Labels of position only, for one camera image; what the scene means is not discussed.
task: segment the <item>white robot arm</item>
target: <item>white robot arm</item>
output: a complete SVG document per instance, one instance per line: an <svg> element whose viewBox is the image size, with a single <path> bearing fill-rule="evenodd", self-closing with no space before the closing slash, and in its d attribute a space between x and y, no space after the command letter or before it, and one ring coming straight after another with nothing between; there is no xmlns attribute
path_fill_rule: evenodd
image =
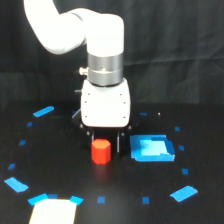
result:
<svg viewBox="0 0 224 224"><path fill-rule="evenodd" d="M24 0L24 7L35 35L49 52L59 55L87 45L88 67L80 70L87 75L81 97L83 123L126 126L130 94L123 78L122 18L83 8L59 14L53 0Z"/></svg>

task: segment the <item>black surface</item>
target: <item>black surface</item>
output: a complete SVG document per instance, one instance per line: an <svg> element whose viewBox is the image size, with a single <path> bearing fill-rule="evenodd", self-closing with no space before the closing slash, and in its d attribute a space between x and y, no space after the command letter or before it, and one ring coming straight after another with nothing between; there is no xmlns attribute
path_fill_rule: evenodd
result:
<svg viewBox="0 0 224 224"><path fill-rule="evenodd" d="M49 105L55 106L53 112L33 117ZM0 223L28 223L33 207L27 199L43 193L84 198L76 211L77 224L224 222L223 106L134 105L137 113L148 113L134 134L166 134L175 162L139 163L130 152L119 157L112 140L113 158L106 166L94 165L86 136L71 122L78 108L12 104L0 115ZM19 146L22 139L27 142ZM9 171L11 163L16 166ZM188 176L182 168L188 168ZM15 193L4 183L12 176L29 189ZM199 193L181 203L169 196L187 185ZM98 196L105 196L106 203L97 204ZM142 204L143 196L150 198L149 205Z"/></svg>
<svg viewBox="0 0 224 224"><path fill-rule="evenodd" d="M223 0L54 2L59 13L87 8L122 17L124 76L139 102L224 103ZM1 0L0 30L0 110L11 100L74 101L86 46L49 53L29 25L23 0Z"/></svg>

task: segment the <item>white square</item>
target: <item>white square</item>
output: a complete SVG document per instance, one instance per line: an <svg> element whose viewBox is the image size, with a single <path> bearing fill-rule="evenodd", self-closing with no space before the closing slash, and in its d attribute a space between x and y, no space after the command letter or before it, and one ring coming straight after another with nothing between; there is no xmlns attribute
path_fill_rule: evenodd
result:
<svg viewBox="0 0 224 224"><path fill-rule="evenodd" d="M140 140L142 156L169 154L164 141Z"/></svg>
<svg viewBox="0 0 224 224"><path fill-rule="evenodd" d="M33 208L29 224L73 224L76 206L69 200L40 201Z"/></svg>

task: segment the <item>black table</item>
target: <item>black table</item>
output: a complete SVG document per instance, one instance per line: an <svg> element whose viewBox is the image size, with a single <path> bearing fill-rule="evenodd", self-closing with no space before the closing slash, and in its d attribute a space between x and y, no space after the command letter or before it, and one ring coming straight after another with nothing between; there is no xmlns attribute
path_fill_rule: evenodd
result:
<svg viewBox="0 0 224 224"><path fill-rule="evenodd" d="M53 112L33 116L50 105ZM174 145L174 162L137 162L131 159L130 146L119 156L111 139L112 160L97 166L91 161L87 136L71 122L78 104L8 106L0 115L0 223L29 223L33 207L27 200L43 193L83 198L76 210L77 224L224 223L224 106L133 108L138 115L147 113L139 115L141 125L133 134L165 134ZM22 139L26 144L20 146ZM16 166L8 170L11 163ZM189 175L183 175L182 168ZM4 183L10 177L29 188L16 193ZM185 186L198 194L179 203L170 197ZM105 204L97 203L99 196L105 196ZM149 204L142 203L144 196L150 198Z"/></svg>

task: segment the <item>red block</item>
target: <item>red block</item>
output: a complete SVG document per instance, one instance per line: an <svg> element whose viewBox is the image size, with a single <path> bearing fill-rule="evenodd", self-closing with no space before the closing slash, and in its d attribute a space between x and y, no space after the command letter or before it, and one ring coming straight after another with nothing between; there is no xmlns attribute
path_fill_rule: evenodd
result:
<svg viewBox="0 0 224 224"><path fill-rule="evenodd" d="M106 164L111 160L111 145L106 139L96 139L91 144L92 160L96 164Z"/></svg>

